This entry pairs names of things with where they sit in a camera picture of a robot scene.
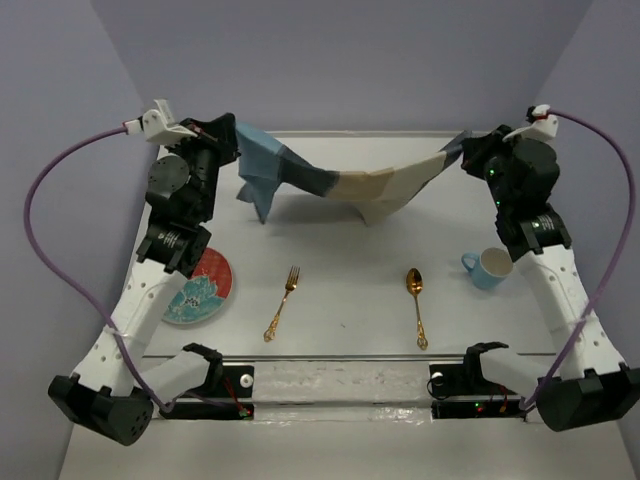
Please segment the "striped cloth placemat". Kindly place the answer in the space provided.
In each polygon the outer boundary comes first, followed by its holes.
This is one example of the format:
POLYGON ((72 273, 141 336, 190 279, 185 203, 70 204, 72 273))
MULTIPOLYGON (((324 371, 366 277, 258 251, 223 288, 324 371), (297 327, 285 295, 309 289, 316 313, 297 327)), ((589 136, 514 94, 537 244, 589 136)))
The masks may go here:
POLYGON ((398 168, 335 171, 318 168, 267 132, 246 123, 236 125, 240 152, 238 173, 244 185, 237 199, 251 204, 265 223, 281 184, 321 198, 346 202, 363 222, 373 225, 402 209, 463 153, 463 131, 434 155, 398 168))

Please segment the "light blue mug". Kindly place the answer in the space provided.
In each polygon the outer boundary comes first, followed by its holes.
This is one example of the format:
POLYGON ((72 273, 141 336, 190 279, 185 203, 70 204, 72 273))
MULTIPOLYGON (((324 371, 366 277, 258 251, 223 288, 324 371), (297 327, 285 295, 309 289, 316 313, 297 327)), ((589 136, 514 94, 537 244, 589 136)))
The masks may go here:
POLYGON ((465 253, 461 256, 461 264, 473 285, 481 290, 497 287, 514 269, 509 253, 497 247, 487 248, 480 253, 465 253))

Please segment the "red and teal plate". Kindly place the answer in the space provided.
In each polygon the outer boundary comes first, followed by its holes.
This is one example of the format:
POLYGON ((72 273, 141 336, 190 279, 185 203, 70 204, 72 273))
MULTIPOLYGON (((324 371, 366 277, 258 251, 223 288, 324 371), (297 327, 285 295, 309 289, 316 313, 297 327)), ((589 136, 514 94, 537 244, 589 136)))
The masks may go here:
POLYGON ((228 260, 207 247, 191 278, 167 307, 163 321, 178 326, 204 322, 223 307, 232 287, 233 273, 228 260))

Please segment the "gold spoon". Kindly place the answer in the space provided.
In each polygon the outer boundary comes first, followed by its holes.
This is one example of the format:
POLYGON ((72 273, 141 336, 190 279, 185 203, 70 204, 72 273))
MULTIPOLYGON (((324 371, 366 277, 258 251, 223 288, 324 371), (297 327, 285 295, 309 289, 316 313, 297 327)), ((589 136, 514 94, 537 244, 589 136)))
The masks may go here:
POLYGON ((423 287, 424 283, 421 273, 417 268, 411 268, 406 275, 406 288, 414 300, 417 330, 416 344, 421 350, 425 351, 428 348, 429 342, 426 338, 419 303, 419 295, 423 291, 423 287))

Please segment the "gold fork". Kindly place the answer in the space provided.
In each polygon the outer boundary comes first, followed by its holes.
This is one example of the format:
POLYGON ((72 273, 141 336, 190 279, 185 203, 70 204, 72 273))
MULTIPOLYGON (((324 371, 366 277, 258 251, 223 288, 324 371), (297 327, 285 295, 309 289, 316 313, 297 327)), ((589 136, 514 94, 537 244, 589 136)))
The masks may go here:
POLYGON ((263 340, 266 343, 273 341, 276 337, 276 331, 280 321, 282 310, 284 309, 284 306, 290 294, 296 290, 299 282, 299 276, 300 276, 300 268, 298 266, 292 266, 287 276, 287 280, 284 287, 284 295, 280 301, 276 314, 274 315, 269 326, 263 333, 263 340))

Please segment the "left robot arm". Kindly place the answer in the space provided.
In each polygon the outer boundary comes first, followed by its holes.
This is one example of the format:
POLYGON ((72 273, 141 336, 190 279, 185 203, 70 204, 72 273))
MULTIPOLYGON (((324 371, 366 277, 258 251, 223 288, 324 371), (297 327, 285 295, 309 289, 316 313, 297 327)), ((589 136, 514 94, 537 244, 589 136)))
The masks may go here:
POLYGON ((191 343, 142 373, 139 365, 176 295, 208 246, 221 167, 239 156, 236 119, 187 118, 178 137, 163 141, 167 155, 149 169, 146 233, 121 297, 85 358, 57 375, 48 395, 66 417, 121 445, 135 443, 155 410, 170 411, 185 393, 209 395, 223 377, 222 355, 191 343))

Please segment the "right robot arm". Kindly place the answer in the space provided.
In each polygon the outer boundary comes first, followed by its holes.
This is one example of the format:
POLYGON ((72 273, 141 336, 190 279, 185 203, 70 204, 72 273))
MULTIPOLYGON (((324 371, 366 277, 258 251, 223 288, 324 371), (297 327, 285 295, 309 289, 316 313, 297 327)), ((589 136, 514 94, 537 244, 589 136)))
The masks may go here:
POLYGON ((531 287, 557 357, 544 369, 501 342, 469 347, 462 384, 482 392, 492 384, 519 395, 559 432, 615 421, 639 400, 639 371, 613 346, 581 282, 572 240, 549 198, 559 175, 548 144, 501 126, 462 142, 462 168, 484 180, 497 208, 496 229, 531 287))

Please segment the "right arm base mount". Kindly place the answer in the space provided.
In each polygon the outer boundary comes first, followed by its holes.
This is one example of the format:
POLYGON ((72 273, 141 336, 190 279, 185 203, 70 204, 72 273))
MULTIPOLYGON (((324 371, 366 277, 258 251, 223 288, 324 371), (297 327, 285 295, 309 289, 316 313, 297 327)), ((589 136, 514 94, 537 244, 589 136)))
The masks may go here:
POLYGON ((504 386, 491 382, 473 383, 461 363, 429 366, 426 382, 434 420, 525 419, 519 397, 504 386))

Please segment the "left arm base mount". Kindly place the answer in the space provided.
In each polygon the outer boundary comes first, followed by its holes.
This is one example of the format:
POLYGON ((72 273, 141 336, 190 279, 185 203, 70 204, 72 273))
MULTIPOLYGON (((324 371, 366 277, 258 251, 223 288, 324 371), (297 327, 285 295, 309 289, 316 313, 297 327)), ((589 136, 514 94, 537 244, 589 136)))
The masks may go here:
POLYGON ((226 364, 213 387, 183 394, 169 413, 156 412, 165 420, 250 421, 254 418, 255 368, 250 364, 226 364))

